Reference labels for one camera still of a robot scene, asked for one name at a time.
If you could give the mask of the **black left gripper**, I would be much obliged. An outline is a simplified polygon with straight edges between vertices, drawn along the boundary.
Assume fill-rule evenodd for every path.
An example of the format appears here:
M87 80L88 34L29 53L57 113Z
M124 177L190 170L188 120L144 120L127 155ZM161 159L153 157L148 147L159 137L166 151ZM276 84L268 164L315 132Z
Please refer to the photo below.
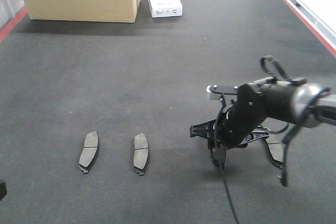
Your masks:
M7 195L6 181L0 180L0 200L2 200Z

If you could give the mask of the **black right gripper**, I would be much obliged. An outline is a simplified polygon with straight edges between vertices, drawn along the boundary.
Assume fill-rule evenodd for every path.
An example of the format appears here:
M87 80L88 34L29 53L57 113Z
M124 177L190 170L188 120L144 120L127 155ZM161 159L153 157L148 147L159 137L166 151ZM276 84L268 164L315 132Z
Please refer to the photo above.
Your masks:
M242 143L268 138L270 133L260 124L265 120L263 95L255 90L252 84L243 84L238 88L237 101L227 111L221 113L216 120L191 125L190 137L202 137L207 140L217 140L225 147L236 147Z

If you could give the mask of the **black and silver right robot arm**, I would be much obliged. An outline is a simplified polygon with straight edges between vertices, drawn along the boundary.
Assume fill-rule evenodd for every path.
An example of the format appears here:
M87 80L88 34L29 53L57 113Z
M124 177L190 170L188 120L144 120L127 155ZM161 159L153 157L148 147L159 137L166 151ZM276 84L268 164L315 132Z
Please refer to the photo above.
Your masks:
M210 85L206 88L212 100L221 102L216 119L190 127L191 137L207 139L214 165L223 167L226 151L245 148L255 140L263 142L272 131L262 126L265 119L293 124L279 130L287 134L281 140L284 145L283 160L269 156L281 170L281 184L288 185L287 151L291 140L302 127L313 128L320 123L335 125L335 94L318 83L308 83L305 78L291 78L272 56L262 57L260 66L268 77L239 86Z

